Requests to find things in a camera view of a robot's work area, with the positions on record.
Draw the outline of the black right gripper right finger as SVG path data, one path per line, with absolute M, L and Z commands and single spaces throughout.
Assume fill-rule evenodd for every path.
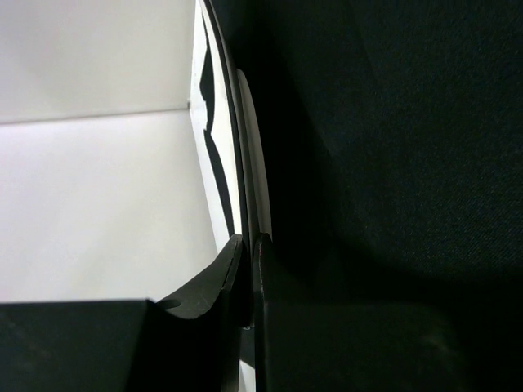
M 268 235 L 253 250 L 260 391 L 519 391 L 522 281 L 439 286 L 357 274 L 310 291 Z

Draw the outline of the white square plate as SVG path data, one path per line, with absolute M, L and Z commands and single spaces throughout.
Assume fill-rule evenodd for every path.
M 244 243 L 244 273 L 255 270 L 255 243 L 271 234 L 262 141 L 250 86 L 235 66 L 217 2 L 197 1 L 194 14 L 190 120 L 217 251 Z

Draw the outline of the black cloth placemat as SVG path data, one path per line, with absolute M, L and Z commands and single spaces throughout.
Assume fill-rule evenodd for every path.
M 521 305 L 521 2 L 214 7 L 290 272 L 326 301 Z

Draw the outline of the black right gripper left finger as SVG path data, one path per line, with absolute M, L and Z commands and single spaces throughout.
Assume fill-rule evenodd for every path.
M 161 301 L 4 303 L 4 391 L 236 391 L 242 238 Z

